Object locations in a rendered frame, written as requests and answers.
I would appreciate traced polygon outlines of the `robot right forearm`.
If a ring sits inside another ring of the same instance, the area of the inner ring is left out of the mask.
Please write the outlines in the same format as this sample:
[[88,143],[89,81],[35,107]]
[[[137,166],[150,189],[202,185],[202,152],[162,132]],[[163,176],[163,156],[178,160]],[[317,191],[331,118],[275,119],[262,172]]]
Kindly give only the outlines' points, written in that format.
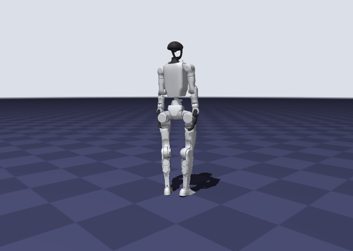
[[194,109],[197,109],[197,114],[199,113],[199,102],[198,102],[198,88],[195,86],[195,94],[190,96],[191,99],[191,106],[192,106],[192,113]]

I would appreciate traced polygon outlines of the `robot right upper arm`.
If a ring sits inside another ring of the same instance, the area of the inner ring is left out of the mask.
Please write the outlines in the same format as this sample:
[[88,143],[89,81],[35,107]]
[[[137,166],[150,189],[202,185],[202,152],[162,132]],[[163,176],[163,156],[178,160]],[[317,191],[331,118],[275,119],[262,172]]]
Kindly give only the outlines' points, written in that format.
[[192,64],[183,64],[184,71],[187,73],[188,78],[188,92],[195,94],[195,66]]

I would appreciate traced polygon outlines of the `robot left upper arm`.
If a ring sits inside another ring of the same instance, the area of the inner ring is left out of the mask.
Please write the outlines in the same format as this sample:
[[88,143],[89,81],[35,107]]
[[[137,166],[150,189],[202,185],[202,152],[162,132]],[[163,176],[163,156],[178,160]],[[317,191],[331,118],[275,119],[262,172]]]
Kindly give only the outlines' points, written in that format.
[[164,88],[164,76],[163,76],[163,67],[158,68],[158,84],[159,84],[159,95],[166,95],[167,92],[165,91]]

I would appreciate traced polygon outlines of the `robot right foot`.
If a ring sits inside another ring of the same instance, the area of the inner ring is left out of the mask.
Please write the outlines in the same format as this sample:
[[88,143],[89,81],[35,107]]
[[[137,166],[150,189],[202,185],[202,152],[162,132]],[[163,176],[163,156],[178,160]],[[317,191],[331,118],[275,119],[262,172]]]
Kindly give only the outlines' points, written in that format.
[[187,196],[187,195],[192,195],[192,194],[194,194],[194,193],[196,193],[196,192],[193,191],[193,190],[191,190],[191,189],[186,190],[185,188],[182,188],[182,189],[180,190],[179,195],[180,195],[180,196]]

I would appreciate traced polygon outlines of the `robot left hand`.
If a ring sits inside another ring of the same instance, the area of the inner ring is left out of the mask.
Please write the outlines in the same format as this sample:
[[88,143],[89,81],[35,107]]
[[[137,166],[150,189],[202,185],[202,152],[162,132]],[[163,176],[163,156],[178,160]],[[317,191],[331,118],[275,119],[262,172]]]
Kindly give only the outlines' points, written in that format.
[[[158,109],[158,110],[157,110],[157,116],[158,116],[160,113],[161,113],[161,111],[160,111],[160,109]],[[160,125],[161,125],[161,124],[160,124],[160,122],[158,121],[158,127],[159,127],[159,128],[161,128]]]

